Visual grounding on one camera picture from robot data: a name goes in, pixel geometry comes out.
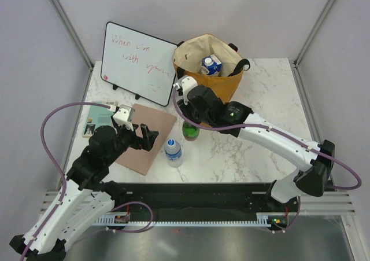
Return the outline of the green glass bottle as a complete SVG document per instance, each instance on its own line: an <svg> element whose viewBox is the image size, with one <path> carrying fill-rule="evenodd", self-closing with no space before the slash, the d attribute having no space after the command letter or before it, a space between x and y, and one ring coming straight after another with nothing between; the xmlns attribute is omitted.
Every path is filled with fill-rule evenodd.
<svg viewBox="0 0 370 261"><path fill-rule="evenodd" d="M199 136L200 129L187 123L186 121L182 124L182 133L187 141L195 141Z"/></svg>

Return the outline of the blue white drink carton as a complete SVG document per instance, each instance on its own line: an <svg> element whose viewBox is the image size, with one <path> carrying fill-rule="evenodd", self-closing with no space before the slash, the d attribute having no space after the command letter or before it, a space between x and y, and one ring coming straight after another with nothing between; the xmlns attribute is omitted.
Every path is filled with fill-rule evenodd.
<svg viewBox="0 0 370 261"><path fill-rule="evenodd" d="M221 67L222 62L214 54L211 54L201 61L201 75L218 77Z"/></svg>

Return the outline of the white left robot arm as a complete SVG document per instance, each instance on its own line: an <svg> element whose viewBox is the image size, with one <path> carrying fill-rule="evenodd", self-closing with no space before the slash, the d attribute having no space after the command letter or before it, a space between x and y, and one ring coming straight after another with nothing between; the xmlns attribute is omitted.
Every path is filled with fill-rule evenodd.
<svg viewBox="0 0 370 261"><path fill-rule="evenodd" d="M110 165L128 148L151 151L158 135L145 124L132 129L98 127L64 176L58 197L31 230L11 239L10 246L22 260L63 260L70 244L100 216L127 204L124 188L102 182Z"/></svg>

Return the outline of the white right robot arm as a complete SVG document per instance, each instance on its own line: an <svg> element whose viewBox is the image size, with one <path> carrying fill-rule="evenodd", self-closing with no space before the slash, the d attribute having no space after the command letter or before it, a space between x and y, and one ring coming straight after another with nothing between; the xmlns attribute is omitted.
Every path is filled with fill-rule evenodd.
<svg viewBox="0 0 370 261"><path fill-rule="evenodd" d="M335 145L305 140L274 126L240 102L223 103L208 87L174 84L180 100L174 106L184 120L195 127L217 131L261 145L283 157L296 169L271 183L265 196L266 207L278 211L301 194L321 197L334 166Z"/></svg>

